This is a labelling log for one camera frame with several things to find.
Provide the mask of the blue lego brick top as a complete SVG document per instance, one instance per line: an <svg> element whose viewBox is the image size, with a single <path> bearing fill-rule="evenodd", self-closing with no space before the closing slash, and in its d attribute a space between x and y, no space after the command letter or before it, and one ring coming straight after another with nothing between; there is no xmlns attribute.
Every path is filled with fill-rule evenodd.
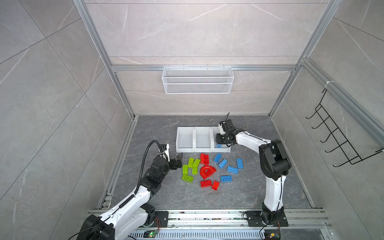
<svg viewBox="0 0 384 240"><path fill-rule="evenodd" d="M221 155L220 153L217 153L216 156L215 156L214 159L213 159L213 162L214 162L215 164L219 164L221 158L222 158L222 155Z"/></svg>

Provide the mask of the blue lego brick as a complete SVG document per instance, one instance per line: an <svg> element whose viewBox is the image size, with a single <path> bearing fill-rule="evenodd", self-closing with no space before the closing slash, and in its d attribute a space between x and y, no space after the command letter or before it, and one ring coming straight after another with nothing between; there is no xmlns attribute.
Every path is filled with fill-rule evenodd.
<svg viewBox="0 0 384 240"><path fill-rule="evenodd" d="M222 161L219 163L219 168L222 169L227 163L228 163L227 159L222 160Z"/></svg>
<svg viewBox="0 0 384 240"><path fill-rule="evenodd" d="M230 183L233 181L232 176L220 176L221 183Z"/></svg>
<svg viewBox="0 0 384 240"><path fill-rule="evenodd" d="M244 168L243 160L242 159L237 159L237 167L238 167L238 169L243 169Z"/></svg>
<svg viewBox="0 0 384 240"><path fill-rule="evenodd" d="M232 167L232 166L228 166L227 172L232 173L232 174L238 174L239 173L239 169L235 168L235 167Z"/></svg>
<svg viewBox="0 0 384 240"><path fill-rule="evenodd" d="M214 159L213 159L213 162L214 162L215 164L219 164L221 158L222 158L222 155L221 155L220 153L217 153L216 156L215 156Z"/></svg>

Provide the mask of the blue lego brick bottom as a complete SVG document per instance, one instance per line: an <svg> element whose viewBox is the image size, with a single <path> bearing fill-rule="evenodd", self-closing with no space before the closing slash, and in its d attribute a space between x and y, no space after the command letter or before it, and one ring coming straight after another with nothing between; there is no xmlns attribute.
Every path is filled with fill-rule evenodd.
<svg viewBox="0 0 384 240"><path fill-rule="evenodd" d="M220 176L221 183L230 183L233 181L232 176Z"/></svg>

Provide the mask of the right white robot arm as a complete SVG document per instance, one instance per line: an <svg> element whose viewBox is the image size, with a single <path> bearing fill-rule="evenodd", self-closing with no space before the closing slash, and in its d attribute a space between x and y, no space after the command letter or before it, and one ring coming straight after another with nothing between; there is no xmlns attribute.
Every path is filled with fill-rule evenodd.
<svg viewBox="0 0 384 240"><path fill-rule="evenodd" d="M260 155L260 165L266 176L266 196L262 204L262 221L271 225L284 215L283 191L291 161L280 140L266 140L236 128L231 120L219 123L216 143L228 147L238 144Z"/></svg>

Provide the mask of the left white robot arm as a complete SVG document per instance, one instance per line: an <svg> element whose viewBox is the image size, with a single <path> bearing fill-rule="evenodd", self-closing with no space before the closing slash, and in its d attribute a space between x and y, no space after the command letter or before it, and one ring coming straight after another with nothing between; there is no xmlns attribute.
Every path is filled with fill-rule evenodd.
<svg viewBox="0 0 384 240"><path fill-rule="evenodd" d="M139 186L116 206L101 214L90 215L77 235L78 240L124 240L140 226L155 222L155 207L148 201L160 190L162 181L170 170L183 166L183 154L174 159L165 152L155 157L145 172Z"/></svg>

